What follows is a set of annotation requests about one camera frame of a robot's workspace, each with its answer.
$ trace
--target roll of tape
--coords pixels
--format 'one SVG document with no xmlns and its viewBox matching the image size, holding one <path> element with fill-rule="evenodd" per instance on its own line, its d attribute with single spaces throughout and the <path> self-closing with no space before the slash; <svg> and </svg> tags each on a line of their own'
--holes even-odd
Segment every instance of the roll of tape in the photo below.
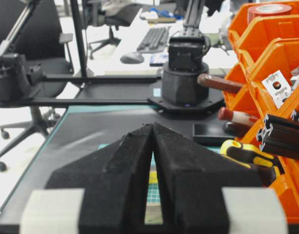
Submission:
<svg viewBox="0 0 299 234">
<path fill-rule="evenodd" d="M 289 15 L 292 7 L 286 4 L 264 4 L 248 8 L 248 24 L 257 16 Z"/>
</svg>

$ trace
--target desk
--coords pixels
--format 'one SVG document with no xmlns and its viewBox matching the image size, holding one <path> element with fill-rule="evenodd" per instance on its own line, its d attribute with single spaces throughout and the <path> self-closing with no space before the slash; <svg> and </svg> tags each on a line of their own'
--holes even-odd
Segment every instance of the desk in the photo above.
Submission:
<svg viewBox="0 0 299 234">
<path fill-rule="evenodd" d="M 0 225 L 18 225 L 23 208 L 34 189 L 42 189 L 51 173 L 112 143 L 128 131 L 145 123 L 159 122 L 187 138 L 192 138 L 193 123 L 218 124 L 216 115 L 172 116 L 158 113 L 151 106 L 73 106 L 69 107 L 49 138 L 20 178 L 1 211 Z"/>
<path fill-rule="evenodd" d="M 150 25 L 147 21 L 140 19 L 141 11 L 142 9 L 140 9 L 129 28 L 121 29 L 124 30 L 124 35 L 111 56 L 109 63 L 105 64 L 105 67 L 100 67 L 97 60 L 89 61 L 88 67 L 90 67 L 96 75 L 152 75 L 157 72 L 157 67 L 149 66 L 151 54 L 143 54 L 145 61 L 141 64 L 123 64 L 120 61 L 120 57 L 129 52 L 136 51 L 136 48 L 151 27 L 170 27 L 169 33 L 173 35 L 182 28 L 183 22 L 178 20 L 172 24 Z M 225 75 L 224 73 L 227 73 L 229 69 L 235 65 L 237 62 L 236 54 L 234 51 L 228 51 L 228 53 L 230 55 L 227 55 L 219 48 L 210 49 L 208 54 L 203 58 L 203 61 L 210 67 L 210 74 L 223 76 Z"/>
</svg>

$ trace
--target brown tool handle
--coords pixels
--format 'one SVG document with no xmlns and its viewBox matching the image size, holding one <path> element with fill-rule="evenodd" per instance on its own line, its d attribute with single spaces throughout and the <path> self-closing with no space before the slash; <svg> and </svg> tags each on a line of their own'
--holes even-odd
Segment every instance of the brown tool handle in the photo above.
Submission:
<svg viewBox="0 0 299 234">
<path fill-rule="evenodd" d="M 228 93 L 236 94 L 243 87 L 243 84 L 225 80 L 209 74 L 200 74 L 197 79 L 198 84 L 204 87 L 219 89 Z"/>
</svg>

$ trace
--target chair wheel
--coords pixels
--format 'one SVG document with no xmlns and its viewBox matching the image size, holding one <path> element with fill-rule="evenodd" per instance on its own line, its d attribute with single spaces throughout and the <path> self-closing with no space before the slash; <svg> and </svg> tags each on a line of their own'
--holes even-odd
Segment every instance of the chair wheel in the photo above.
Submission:
<svg viewBox="0 0 299 234">
<path fill-rule="evenodd" d="M 59 119 L 60 119 L 60 114 L 58 114 L 58 113 L 53 113 L 53 119 L 54 119 L 54 120 L 59 120 Z"/>
<path fill-rule="evenodd" d="M 9 133 L 8 133 L 7 131 L 5 131 L 5 130 L 2 130 L 2 131 L 1 131 L 1 136 L 2 136 L 2 138 L 3 138 L 4 140 L 9 139 Z"/>
<path fill-rule="evenodd" d="M 0 162 L 0 172 L 4 172 L 6 170 L 6 164 L 3 162 Z"/>
</svg>

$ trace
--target white desk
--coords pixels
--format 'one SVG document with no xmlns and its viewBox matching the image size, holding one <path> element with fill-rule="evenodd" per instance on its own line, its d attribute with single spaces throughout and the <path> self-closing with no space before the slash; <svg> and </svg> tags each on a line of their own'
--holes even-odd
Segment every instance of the white desk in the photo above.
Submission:
<svg viewBox="0 0 299 234">
<path fill-rule="evenodd" d="M 97 75 L 151 75 L 156 74 L 158 67 L 150 67 L 149 60 L 151 54 L 143 54 L 145 61 L 141 64 L 123 64 L 120 57 L 129 52 L 136 51 L 136 48 L 145 37 L 149 28 L 151 27 L 170 27 L 170 35 L 182 28 L 182 21 L 179 20 L 172 24 L 156 24 L 150 25 L 145 20 L 140 19 L 141 10 L 136 15 L 134 21 L 129 28 L 125 29 L 123 37 L 118 47 L 115 49 L 113 55 L 107 63 L 102 63 L 98 69 L 90 66 L 93 72 Z M 237 63 L 237 57 L 234 51 L 228 51 L 227 55 L 222 49 L 211 48 L 203 61 L 210 67 L 210 73 L 213 75 L 224 75 Z"/>
</svg>

